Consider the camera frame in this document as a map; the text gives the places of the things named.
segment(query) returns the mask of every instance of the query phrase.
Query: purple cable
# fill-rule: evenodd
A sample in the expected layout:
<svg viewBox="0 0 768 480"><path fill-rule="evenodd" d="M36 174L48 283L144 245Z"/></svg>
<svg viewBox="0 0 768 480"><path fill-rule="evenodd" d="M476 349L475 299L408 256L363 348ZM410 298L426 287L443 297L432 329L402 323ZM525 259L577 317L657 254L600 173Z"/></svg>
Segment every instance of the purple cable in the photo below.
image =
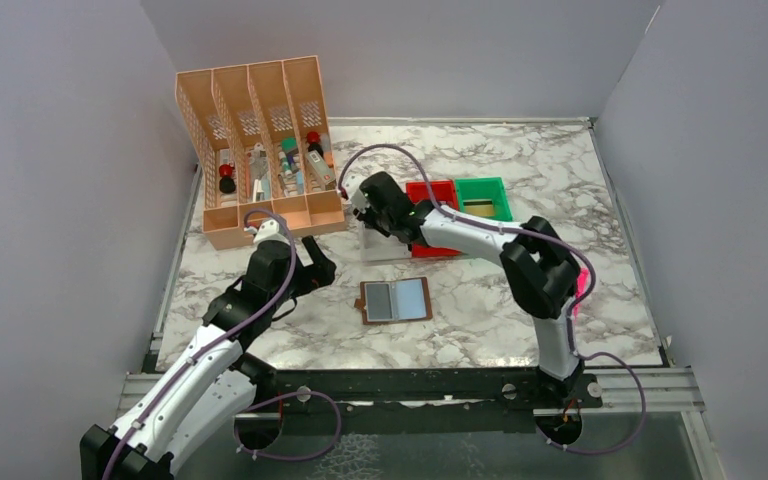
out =
<svg viewBox="0 0 768 480"><path fill-rule="evenodd" d="M266 313L267 310L275 305L278 299L284 294L284 292L287 291L287 288L290 286L290 280L293 278L293 272L296 271L296 244L293 240L293 235L290 233L290 229L287 228L287 224L284 222L283 218L281 218L279 215L276 215L275 213L260 208L250 210L248 213L246 213L246 216L243 217L243 224L248 226L249 217L255 213L262 213L278 222L278 225L281 227L281 230L284 231L284 235L287 237L287 243L290 244L290 270L287 272L287 276L284 278L284 283L282 283L281 287L278 288L278 291L275 292L275 296L270 298L269 301L260 308L260 310L254 312L254 314L252 314L252 316L247 318L244 322L225 332L224 335L217 337L204 347L200 348L196 353L192 355L193 363L185 363L181 365L181 368L172 374L172 376L169 378L169 381L160 388L160 390L157 392L157 395L148 403L148 405L146 405L145 410L143 410L142 413L137 416L137 423L145 423L146 419L151 415L154 409L157 408L157 405L166 397L166 394L169 393L169 391L172 389L172 387L175 386L176 383L178 383L178 380L181 379L184 373L186 373L191 366L195 365L204 354L209 352L216 345L219 345L223 341L233 337L242 329L246 328L249 324L260 318L261 315ZM136 432L136 428L129 427L125 432L125 435L122 436L122 439L119 440L119 443L116 444L116 448L113 449L113 453L110 455L110 459L107 461L107 466L104 468L104 474L101 476L101 480L110 480L110 476L113 474L113 466L116 464L116 460L119 458L119 455L121 455L122 450L128 443L128 440L130 440Z"/></svg>
<svg viewBox="0 0 768 480"><path fill-rule="evenodd" d="M251 407L247 408L247 412L251 412L252 410L257 410L261 407L265 407L266 405L269 405L271 403L280 402L282 400L293 398L293 397L299 397L302 395L311 395L314 397L319 397L327 401L331 404L331 407L334 408L334 413L337 415L337 428L334 432L334 436L331 437L331 441L328 442L328 445L325 446L322 450L318 450L313 453L309 453L307 455L301 455L298 457L290 457L286 455L276 455L273 453L263 453L260 450L249 450L248 448L243 445L243 441L240 440L240 437L237 436L236 430L234 431L234 438L237 439L237 443L240 444L238 452L243 451L246 453L250 453L254 456L254 458L257 457L263 457L263 458L270 458L272 460L281 460L285 462L306 462L308 460L313 460L316 457L320 457L322 455L325 455L329 451L331 451L332 448L334 448L335 445L337 445L337 440L340 439L340 431L343 429L343 417L340 415L340 407L337 406L337 402L334 401L333 398L329 397L328 395L325 395L322 392L290 392L285 393L283 395L278 395L275 398L270 398L269 400L265 400L263 402L258 403L257 405L252 405Z"/></svg>
<svg viewBox="0 0 768 480"><path fill-rule="evenodd" d="M474 227L478 227L491 232L499 231L499 228L496 225L484 223L478 220L473 220L471 218L465 218L460 215L456 215L451 212L447 212L443 210L440 206L440 202L437 201L437 197L434 196L434 191L431 189L431 181L428 179L428 175L425 173L425 169L422 168L422 165L419 164L419 161L416 159L416 157L414 157L413 154L411 154L409 151L405 150L404 148L398 145L390 144L390 143L378 143L375 145L364 147L360 149L357 153L352 155L351 158L349 158L349 160L346 162L346 165L343 167L343 170L340 172L340 177L337 179L337 185L338 185L338 188L340 189L340 193L342 194L343 198L348 199L348 193L346 192L346 189L343 187L343 178L346 176L346 172L349 170L349 166L351 166L351 164L354 163L355 160L357 160L358 157L360 157L364 153L370 150L375 150L379 148L388 148L391 150L396 150L397 152L400 152L406 157L408 157L410 161L412 161L413 164L416 165L416 168L419 171L419 175L422 177L422 181L425 182L425 188L428 190L428 198L431 200L431 204L434 205L434 208L438 212L440 212L441 214L443 214L448 218L451 218L453 221L465 223L467 225L472 225ZM566 447L565 445L559 445L555 442L552 442L551 440L549 440L549 444L555 447L561 448L566 452L577 453L580 455L603 455L606 453L613 453L613 452L616 452L617 450L625 448L626 446L631 444L638 437L638 435L640 435L641 430L643 430L643 425L646 423L646 394L643 391L643 384L640 383L640 378L637 376L637 374L634 373L631 367L627 363L623 362L616 355L608 352L596 352L593 355L585 357L578 353L578 349L576 348L576 345L575 345L575 333L573 332L574 327L572 323L572 312L573 312L573 309L575 309L576 305L584 301L584 299L587 298L590 295L590 293L593 292L593 289L596 287L596 268L593 266L593 264L590 262L587 256L584 255L584 252L582 252L581 250L573 247L572 245L569 245L568 243L558 238L550 237L548 235L543 235L542 233L532 232L529 230L525 230L524 228L517 228L517 227L503 227L501 231L504 233L527 235L529 237L533 237L538 240L543 240L549 243L553 243L555 245L559 245L567 249L570 253L572 253L579 259L581 259L581 261L590 270L590 282L587 284L587 288L584 289L584 292L582 292L582 294L578 298L576 298L575 300L572 301L572 303L570 303L570 306L567 308L567 311L566 311L567 342L569 343L570 351L572 351L573 354L575 354L578 358L581 358L582 360L592 360L596 357L609 357L615 360L623 368L628 370L628 372L631 374L631 377L634 379L634 383L637 384L637 390L640 392L641 412L640 412L640 421L637 424L637 428L634 429L634 432L632 432L632 434L629 435L628 438L618 443L617 445L604 450L582 450L582 449Z"/></svg>

